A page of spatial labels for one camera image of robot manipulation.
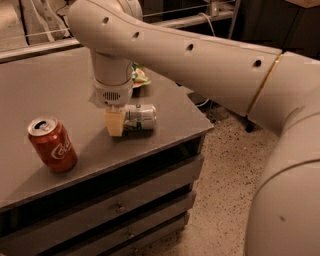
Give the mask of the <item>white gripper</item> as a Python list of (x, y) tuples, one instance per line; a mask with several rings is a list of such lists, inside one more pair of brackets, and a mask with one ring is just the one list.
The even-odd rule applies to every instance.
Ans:
[(128, 80), (120, 85), (107, 85), (94, 80), (94, 91), (97, 100), (108, 106), (104, 112), (106, 127), (112, 137), (121, 137), (125, 120), (125, 111), (120, 108), (126, 105), (133, 92), (133, 81)]

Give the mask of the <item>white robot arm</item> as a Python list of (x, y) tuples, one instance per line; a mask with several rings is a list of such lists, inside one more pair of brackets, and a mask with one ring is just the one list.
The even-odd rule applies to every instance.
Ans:
[(69, 28), (92, 56), (97, 99), (132, 94), (138, 63), (279, 140), (254, 194), (244, 256), (320, 256), (320, 62), (148, 24), (132, 0), (75, 0)]

